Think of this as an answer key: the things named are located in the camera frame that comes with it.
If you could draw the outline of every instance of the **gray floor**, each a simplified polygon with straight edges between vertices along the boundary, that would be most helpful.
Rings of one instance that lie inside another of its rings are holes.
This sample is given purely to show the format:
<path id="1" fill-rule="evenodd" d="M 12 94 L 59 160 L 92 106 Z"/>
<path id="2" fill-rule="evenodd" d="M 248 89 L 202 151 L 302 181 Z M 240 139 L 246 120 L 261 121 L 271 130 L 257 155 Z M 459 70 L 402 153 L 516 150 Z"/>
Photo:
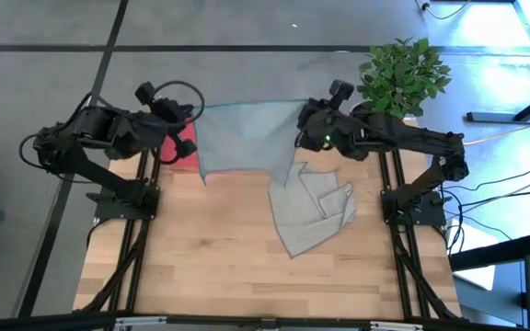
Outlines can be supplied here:
<path id="1" fill-rule="evenodd" d="M 105 44 L 119 2 L 0 0 L 0 43 Z M 432 8 L 448 13 L 457 6 L 435 3 Z M 423 17 L 416 8 L 412 0 L 131 0 L 118 44 L 370 45 L 414 35 L 428 36 L 440 46 L 530 46 L 510 5 L 471 4 L 445 21 Z M 466 123 L 463 116 L 469 111 L 515 112 L 528 105 L 530 56 L 443 58 L 454 80 L 447 94 L 423 104 L 421 124 L 461 131 L 467 141 L 513 129 Z M 0 52 L 0 209 L 6 212 L 0 222 L 0 318 L 14 312 L 58 187 L 58 179 L 19 161 L 17 144 L 42 126 L 68 117 L 93 85 L 100 59 L 101 53 Z M 137 108 L 133 90 L 140 83 L 182 79 L 199 87 L 209 104 L 325 97 L 333 79 L 356 83 L 357 66 L 364 59 L 352 53 L 114 53 L 102 94 L 117 106 Z M 176 88 L 168 95 L 194 102 L 187 91 Z M 349 104 L 357 99 L 353 96 Z M 470 176 L 461 183 L 466 186 L 528 170 L 530 130 L 468 146 L 467 161 Z M 529 180 L 472 194 L 459 191 L 459 198 L 484 199 Z M 71 310 L 94 209 L 85 193 L 96 189 L 72 190 L 35 314 Z M 455 211 L 455 205 L 447 207 Z M 511 237 L 530 234 L 530 197 L 492 203 L 469 215 Z"/>

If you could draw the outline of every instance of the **green plant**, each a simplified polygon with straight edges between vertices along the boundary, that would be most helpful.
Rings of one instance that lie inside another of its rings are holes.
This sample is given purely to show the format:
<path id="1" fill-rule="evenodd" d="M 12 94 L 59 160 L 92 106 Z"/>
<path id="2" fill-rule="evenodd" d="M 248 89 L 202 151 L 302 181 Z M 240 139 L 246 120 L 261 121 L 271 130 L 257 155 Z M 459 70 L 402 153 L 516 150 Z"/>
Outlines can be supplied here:
<path id="1" fill-rule="evenodd" d="M 363 106 L 404 118 L 406 114 L 422 116 L 421 102 L 435 98 L 451 82 L 451 69 L 439 60 L 428 39 L 409 46 L 412 38 L 396 39 L 397 44 L 372 46 L 373 59 L 359 66 L 362 86 L 357 91 Z"/>

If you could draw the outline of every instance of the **white cable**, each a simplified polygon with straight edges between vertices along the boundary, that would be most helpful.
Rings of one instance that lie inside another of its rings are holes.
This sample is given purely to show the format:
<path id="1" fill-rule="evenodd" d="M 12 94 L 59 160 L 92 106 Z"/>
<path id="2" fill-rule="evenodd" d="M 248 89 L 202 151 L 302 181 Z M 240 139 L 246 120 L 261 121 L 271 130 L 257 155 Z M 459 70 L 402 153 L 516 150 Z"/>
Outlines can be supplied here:
<path id="1" fill-rule="evenodd" d="M 476 141 L 473 141 L 473 142 L 467 142 L 467 143 L 464 143 L 464 146 L 468 146 L 468 145 L 471 145 L 471 144 L 474 144 L 474 143 L 483 143 L 483 142 L 487 142 L 489 140 L 492 140 L 492 139 L 496 139 L 496 138 L 500 138 L 500 137 L 503 137 L 507 134 L 511 134 L 511 133 L 514 133 L 514 132 L 517 132 L 517 131 L 520 131 L 520 130 L 526 130 L 526 129 L 529 129 L 530 128 L 530 125 L 529 126 L 526 126 L 524 128 L 519 128 L 519 129 L 515 129 L 515 130 L 510 130 L 510 131 L 507 131 L 507 132 L 503 132 L 503 133 L 498 133 L 498 134 L 495 134 L 493 136 L 490 136 L 490 137 L 486 137 L 486 138 L 482 138 L 482 139 L 478 139 Z"/>
<path id="2" fill-rule="evenodd" d="M 450 15 L 447 15 L 446 17 L 438 17 L 436 16 L 429 7 L 426 7 L 426 9 L 422 9 L 422 6 L 424 5 L 424 3 L 422 2 L 422 0 L 416 0 L 417 3 L 419 3 L 419 7 L 421 8 L 422 11 L 428 11 L 429 14 L 431 14 L 432 17 L 435 17 L 437 19 L 448 19 L 449 17 L 459 13 L 463 8 L 465 8 L 470 2 L 471 0 L 467 0 L 467 2 L 465 2 L 461 7 L 459 7 L 459 9 L 457 9 L 455 12 L 451 13 Z"/>
<path id="3" fill-rule="evenodd" d="M 515 191 L 513 191 L 513 192 L 511 192 L 511 193 L 505 194 L 505 195 L 503 195 L 503 196 L 499 196 L 499 197 L 496 197 L 496 198 L 492 198 L 491 200 L 486 200 L 486 201 L 484 201 L 484 202 L 482 202 L 482 203 L 480 203 L 480 204 L 477 204 L 476 206 L 474 206 L 474 207 L 468 209 L 467 211 L 463 211 L 463 213 L 466 213 L 466 212 L 468 212 L 468 211 L 473 211 L 473 210 L 475 210 L 477 207 L 481 207 L 481 206 L 483 206 L 483 205 L 485 205 L 485 204 L 487 204 L 487 203 L 491 203 L 491 202 L 494 202 L 494 201 L 496 201 L 496 200 L 500 200 L 500 199 L 502 199 L 502 198 L 510 197 L 510 196 L 512 196 L 512 194 L 514 194 L 514 193 L 518 193 L 518 192 L 524 190 L 525 188 L 530 188 L 530 184 L 527 185 L 527 186 L 524 186 L 524 187 L 522 187 L 522 188 L 519 188 L 519 189 L 517 189 L 517 190 L 515 190 Z M 447 221 L 452 220 L 452 219 L 454 219 L 454 218 L 457 217 L 457 216 L 459 216 L 459 214 L 455 214 L 455 215 L 449 217 L 449 218 L 447 219 Z"/>

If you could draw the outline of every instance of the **wooden table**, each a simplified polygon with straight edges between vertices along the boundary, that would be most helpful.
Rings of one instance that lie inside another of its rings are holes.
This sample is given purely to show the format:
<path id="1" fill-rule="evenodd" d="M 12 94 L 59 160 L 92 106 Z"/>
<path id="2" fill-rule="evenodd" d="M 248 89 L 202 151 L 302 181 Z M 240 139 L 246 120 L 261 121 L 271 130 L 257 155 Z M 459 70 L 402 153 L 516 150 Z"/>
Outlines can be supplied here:
<path id="1" fill-rule="evenodd" d="M 320 171 L 339 169 L 340 183 L 350 181 L 354 186 L 357 212 L 339 234 L 294 259 L 288 257 L 273 225 L 270 175 L 212 174 L 204 186 L 197 173 L 174 173 L 164 167 L 135 311 L 401 319 L 394 253 L 380 207 L 378 155 L 356 162 L 336 150 L 299 150 L 296 161 L 309 161 Z M 427 168 L 425 155 L 412 152 L 402 152 L 402 164 L 408 182 Z M 109 168 L 134 178 L 137 165 L 134 157 L 112 162 Z M 393 166 L 391 172 L 395 184 Z M 115 269 L 123 229 L 124 221 L 117 220 L 93 234 L 75 308 L 89 303 Z M 416 235 L 426 279 L 448 308 L 460 314 L 443 238 L 430 227 L 417 227 Z M 413 312 L 419 314 L 414 281 L 408 277 Z M 127 276 L 120 307 L 128 284 Z"/>

